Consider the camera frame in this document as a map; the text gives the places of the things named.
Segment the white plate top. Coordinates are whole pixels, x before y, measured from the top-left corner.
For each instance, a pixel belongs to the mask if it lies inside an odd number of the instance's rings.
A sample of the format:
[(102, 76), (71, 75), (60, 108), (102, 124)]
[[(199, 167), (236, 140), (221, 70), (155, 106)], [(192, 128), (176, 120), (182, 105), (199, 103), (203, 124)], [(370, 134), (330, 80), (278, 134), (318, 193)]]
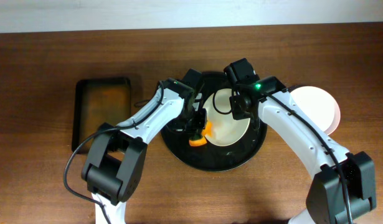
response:
[[(218, 90), (215, 105), (222, 112), (230, 110), (231, 89)], [(213, 95), (206, 99), (203, 108), (207, 111), (207, 120), (212, 123), (212, 137), (206, 136), (208, 142), (216, 146), (229, 146), (240, 140), (247, 132), (250, 118), (234, 120), (232, 114), (220, 114), (213, 107)]]

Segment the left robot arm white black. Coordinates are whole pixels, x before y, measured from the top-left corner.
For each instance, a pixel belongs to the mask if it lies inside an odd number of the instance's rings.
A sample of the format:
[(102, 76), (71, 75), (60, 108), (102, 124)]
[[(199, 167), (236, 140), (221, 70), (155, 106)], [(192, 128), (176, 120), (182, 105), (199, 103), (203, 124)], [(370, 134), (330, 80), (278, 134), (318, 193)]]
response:
[(96, 223), (124, 223), (126, 201), (135, 192), (142, 176), (148, 144), (163, 129), (187, 133), (190, 145), (206, 143), (209, 132), (200, 92), (201, 72), (190, 69), (183, 79), (158, 82), (154, 96), (132, 117), (112, 126), (103, 123), (74, 150), (91, 142), (81, 178), (91, 196), (65, 188), (95, 206)]

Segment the white plate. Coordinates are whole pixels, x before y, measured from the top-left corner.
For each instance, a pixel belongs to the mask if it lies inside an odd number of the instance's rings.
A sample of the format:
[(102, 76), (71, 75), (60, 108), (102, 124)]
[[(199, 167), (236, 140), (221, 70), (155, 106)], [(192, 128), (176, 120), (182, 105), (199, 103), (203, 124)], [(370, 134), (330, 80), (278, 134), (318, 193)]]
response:
[(341, 110), (334, 97), (315, 86), (301, 86), (291, 91), (296, 105), (327, 135), (340, 124)]
[[(230, 110), (231, 89), (218, 90), (215, 105), (222, 112)], [(213, 95), (206, 99), (203, 108), (207, 111), (207, 120), (212, 123), (212, 137), (206, 136), (208, 142), (216, 146), (229, 146), (240, 140), (247, 132), (250, 118), (234, 120), (232, 114), (220, 114), (213, 107)]]

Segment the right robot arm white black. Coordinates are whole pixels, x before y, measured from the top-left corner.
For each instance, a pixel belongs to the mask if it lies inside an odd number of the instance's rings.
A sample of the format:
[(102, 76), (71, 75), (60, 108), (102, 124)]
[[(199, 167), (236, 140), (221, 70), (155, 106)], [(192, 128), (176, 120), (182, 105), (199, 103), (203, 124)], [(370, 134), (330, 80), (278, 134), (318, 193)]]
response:
[(246, 58), (224, 68), (234, 119), (267, 124), (298, 156), (312, 178), (306, 208), (289, 223), (353, 223), (377, 207), (374, 161), (352, 154), (305, 115), (277, 77), (259, 78)]

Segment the orange sponge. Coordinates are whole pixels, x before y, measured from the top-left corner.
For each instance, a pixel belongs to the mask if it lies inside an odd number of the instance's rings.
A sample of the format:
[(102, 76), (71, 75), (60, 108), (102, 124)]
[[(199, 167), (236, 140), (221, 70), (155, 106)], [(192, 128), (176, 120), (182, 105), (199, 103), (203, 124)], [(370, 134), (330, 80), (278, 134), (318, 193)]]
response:
[(206, 136), (212, 137), (212, 123), (208, 121), (205, 128), (189, 138), (189, 145), (192, 147), (199, 147), (207, 144)]

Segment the white plate bottom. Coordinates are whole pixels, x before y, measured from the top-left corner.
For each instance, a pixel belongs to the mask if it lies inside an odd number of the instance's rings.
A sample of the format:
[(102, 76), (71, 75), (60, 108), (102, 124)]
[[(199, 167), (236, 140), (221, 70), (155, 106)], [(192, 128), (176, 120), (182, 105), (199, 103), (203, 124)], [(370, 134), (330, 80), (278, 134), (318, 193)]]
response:
[(291, 91), (296, 105), (327, 135), (340, 124), (341, 110), (334, 97), (315, 86), (301, 86)]

